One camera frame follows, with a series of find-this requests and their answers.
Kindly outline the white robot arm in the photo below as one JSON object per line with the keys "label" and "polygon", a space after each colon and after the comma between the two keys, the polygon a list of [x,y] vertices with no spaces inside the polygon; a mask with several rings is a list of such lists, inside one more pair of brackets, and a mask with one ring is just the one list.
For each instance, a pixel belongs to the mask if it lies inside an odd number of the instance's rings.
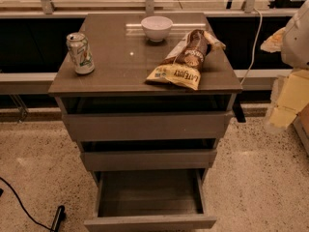
{"label": "white robot arm", "polygon": [[281,54],[291,73],[274,81],[266,125],[274,131],[285,130],[309,103],[309,0],[297,10],[285,27],[261,45],[261,50]]}

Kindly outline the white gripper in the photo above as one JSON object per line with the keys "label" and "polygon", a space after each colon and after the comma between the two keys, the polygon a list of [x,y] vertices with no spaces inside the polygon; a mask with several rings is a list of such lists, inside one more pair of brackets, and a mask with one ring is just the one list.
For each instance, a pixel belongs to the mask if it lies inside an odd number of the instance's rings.
{"label": "white gripper", "polygon": [[[280,52],[285,28],[268,37],[261,50],[269,53]],[[279,76],[273,83],[267,109],[266,125],[272,131],[285,130],[309,103],[309,71],[296,69],[288,76]]]}

